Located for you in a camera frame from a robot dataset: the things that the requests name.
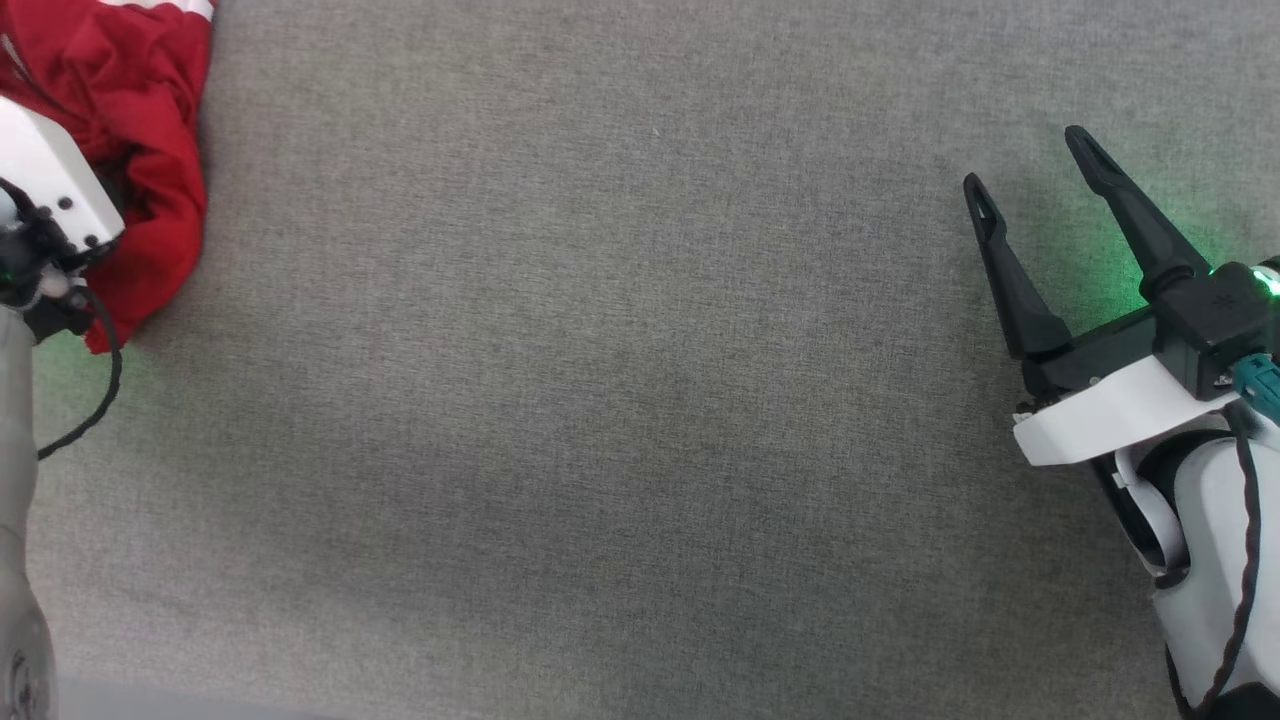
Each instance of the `gray fabric surface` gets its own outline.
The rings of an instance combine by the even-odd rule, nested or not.
[[[1024,466],[960,179],[1076,331],[1082,123],[1280,247],[1263,1],[223,4],[198,272],[42,468],[77,675],[360,719],[1171,717],[1082,469]],[[102,359],[38,351],[44,438]]]

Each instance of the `green led light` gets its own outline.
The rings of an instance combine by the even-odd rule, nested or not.
[[[1272,278],[1268,273],[1263,273],[1262,270],[1253,270],[1253,277],[1262,281],[1262,284],[1267,286],[1271,295],[1280,296],[1280,281]]]

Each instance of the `red jacket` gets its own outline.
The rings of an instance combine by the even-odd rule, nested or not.
[[[52,118],[125,199],[124,237],[86,278],[122,342],[200,256],[196,123],[211,0],[0,0],[0,94]],[[104,352],[100,325],[86,336]]]

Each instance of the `gray robot arm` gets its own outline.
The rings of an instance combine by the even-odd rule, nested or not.
[[[27,582],[27,511],[36,489],[31,350],[23,318],[0,309],[0,717],[56,717],[49,625]]]
[[[49,625],[27,582],[36,487],[32,347],[93,319],[78,274],[110,251],[124,220],[72,137],[0,97],[0,717],[56,717]],[[118,387],[119,355],[113,354]],[[77,437],[78,429],[69,438]]]

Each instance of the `white stripe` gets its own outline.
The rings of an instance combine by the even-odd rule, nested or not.
[[[104,5],[138,5],[141,8],[159,8],[160,5],[173,5],[183,13],[196,13],[205,19],[214,19],[214,4],[211,0],[99,0]]]

